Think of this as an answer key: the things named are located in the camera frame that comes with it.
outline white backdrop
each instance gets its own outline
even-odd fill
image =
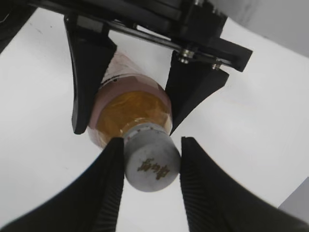
[[[228,21],[254,54],[172,138],[194,136],[233,178],[279,206],[309,175],[309,59]],[[112,33],[165,86],[171,51]],[[71,128],[73,80],[63,16],[38,10],[0,55],[0,227],[78,177],[100,150]],[[179,180],[157,193],[125,183],[117,231],[188,232]]]

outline plastic bottle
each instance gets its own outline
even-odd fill
[[[88,132],[104,148],[125,141],[125,174],[141,191],[158,191],[176,178],[180,155],[172,139],[171,105],[162,87],[128,57],[116,52],[102,79]]]

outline gray bottle cap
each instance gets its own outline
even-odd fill
[[[125,134],[126,178],[138,190],[154,192],[170,185],[180,161],[172,139],[157,124],[140,124]]]

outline amber liquid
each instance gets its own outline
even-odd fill
[[[167,133],[171,131],[169,109],[147,92],[133,91],[114,98],[101,112],[97,123],[100,143],[105,146],[113,137],[123,137],[141,123],[156,123]]]

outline bottle label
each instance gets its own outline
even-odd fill
[[[111,62],[105,72],[100,87],[103,87],[110,81],[131,76],[132,74],[143,74],[143,71],[126,55],[116,51],[114,57],[111,59]]]

